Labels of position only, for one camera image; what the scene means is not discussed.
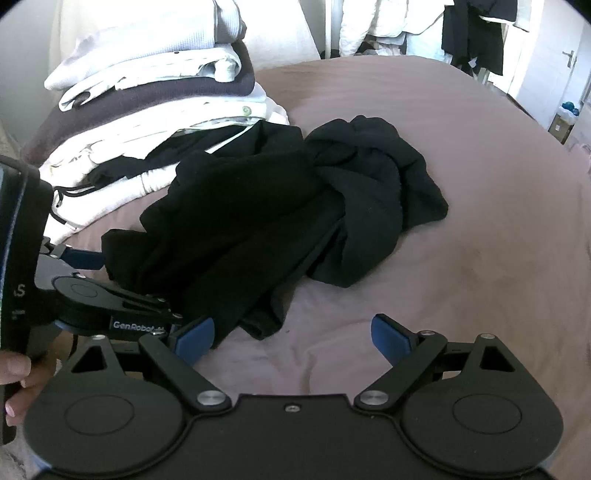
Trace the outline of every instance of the white pole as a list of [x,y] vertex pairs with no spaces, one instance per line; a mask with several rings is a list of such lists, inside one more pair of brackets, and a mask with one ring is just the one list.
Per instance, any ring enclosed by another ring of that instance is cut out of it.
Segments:
[[324,13],[324,58],[330,58],[330,51],[332,49],[332,2],[333,0],[324,0],[326,12]]

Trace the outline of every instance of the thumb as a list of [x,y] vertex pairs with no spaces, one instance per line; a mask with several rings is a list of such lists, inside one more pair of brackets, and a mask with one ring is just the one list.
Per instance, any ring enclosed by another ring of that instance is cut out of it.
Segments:
[[0,385],[19,382],[31,373],[31,359],[20,353],[0,351]]

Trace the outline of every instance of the human hand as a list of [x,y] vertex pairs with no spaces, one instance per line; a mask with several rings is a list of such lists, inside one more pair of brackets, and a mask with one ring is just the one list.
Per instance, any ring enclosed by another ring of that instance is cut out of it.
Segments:
[[22,423],[25,413],[43,387],[56,371],[56,357],[47,353],[31,364],[31,359],[20,353],[0,351],[0,384],[20,382],[22,389],[4,405],[6,423],[15,426]]

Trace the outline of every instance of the black garment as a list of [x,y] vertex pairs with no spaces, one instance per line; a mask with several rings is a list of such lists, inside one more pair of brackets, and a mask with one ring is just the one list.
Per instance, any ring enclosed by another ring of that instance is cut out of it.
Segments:
[[441,47],[453,55],[458,68],[476,58],[479,67],[503,75],[502,26],[480,15],[515,21],[517,0],[456,0],[445,7]]
[[246,96],[255,86],[255,75],[243,42],[232,44],[242,68],[234,81],[221,83],[209,77],[151,82],[124,90],[110,89],[90,102],[62,112],[55,106],[35,136],[21,150],[21,159],[39,167],[69,138],[145,108],[194,96]]
[[382,119],[334,120],[305,141],[259,122],[213,155],[187,156],[141,215],[146,233],[111,230],[102,246],[111,278],[187,320],[211,315],[216,342],[237,325],[261,339],[281,327],[301,276],[348,287],[403,230],[446,214],[423,157]]
[[86,176],[86,180],[89,186],[95,187],[92,190],[94,192],[123,177],[131,179],[146,171],[182,161],[188,155],[193,155],[196,150],[211,148],[228,138],[232,138],[245,128],[240,125],[230,125],[213,130],[196,131],[179,137],[171,137],[152,150],[144,160],[124,156],[113,158],[94,168]]

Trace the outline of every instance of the door handle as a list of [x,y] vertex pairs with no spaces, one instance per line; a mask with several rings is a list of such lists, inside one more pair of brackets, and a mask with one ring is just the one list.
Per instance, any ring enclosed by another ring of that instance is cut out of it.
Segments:
[[562,53],[563,53],[563,55],[566,55],[569,58],[569,63],[567,65],[567,67],[571,68],[573,65],[574,50],[571,50],[570,53],[567,51],[564,51]]

